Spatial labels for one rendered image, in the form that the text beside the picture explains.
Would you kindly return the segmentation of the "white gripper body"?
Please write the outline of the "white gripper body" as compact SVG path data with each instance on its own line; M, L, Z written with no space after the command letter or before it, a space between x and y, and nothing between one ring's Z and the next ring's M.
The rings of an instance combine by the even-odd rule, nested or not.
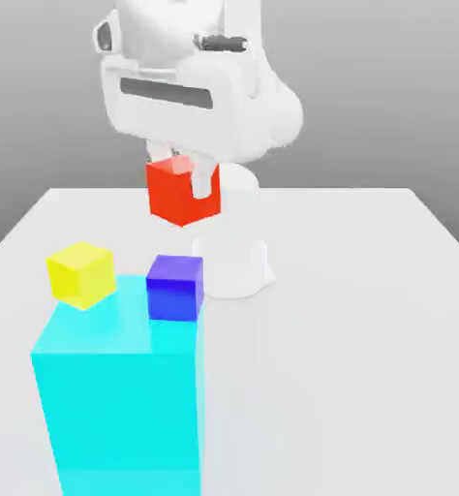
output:
M173 70L107 56L101 80L122 134L212 158L260 156L260 103L245 56L191 56Z

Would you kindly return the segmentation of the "small red cube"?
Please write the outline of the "small red cube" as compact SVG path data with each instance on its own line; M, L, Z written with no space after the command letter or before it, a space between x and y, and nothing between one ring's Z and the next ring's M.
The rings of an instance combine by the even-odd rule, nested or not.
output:
M186 155L174 155L145 166L152 215L183 227L221 212L220 168L213 171L211 193L204 199L193 197L193 168Z

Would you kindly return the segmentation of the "small blue cube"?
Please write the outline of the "small blue cube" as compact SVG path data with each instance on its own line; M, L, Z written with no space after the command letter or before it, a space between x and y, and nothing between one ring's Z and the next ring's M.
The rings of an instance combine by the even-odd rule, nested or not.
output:
M196 322L203 290L203 259L158 255L146 276L151 320Z

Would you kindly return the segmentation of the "small yellow cube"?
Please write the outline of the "small yellow cube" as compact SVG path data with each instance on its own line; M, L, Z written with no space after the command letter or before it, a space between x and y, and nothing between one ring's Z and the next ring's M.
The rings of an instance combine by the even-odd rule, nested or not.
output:
M113 254L81 241L46 259L52 295L79 310L87 310L116 290Z

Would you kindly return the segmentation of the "large cyan box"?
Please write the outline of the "large cyan box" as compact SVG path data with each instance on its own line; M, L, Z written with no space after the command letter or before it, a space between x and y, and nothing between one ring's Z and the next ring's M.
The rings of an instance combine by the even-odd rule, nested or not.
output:
M63 496L201 496L201 323L152 321L145 279L55 307L31 360Z

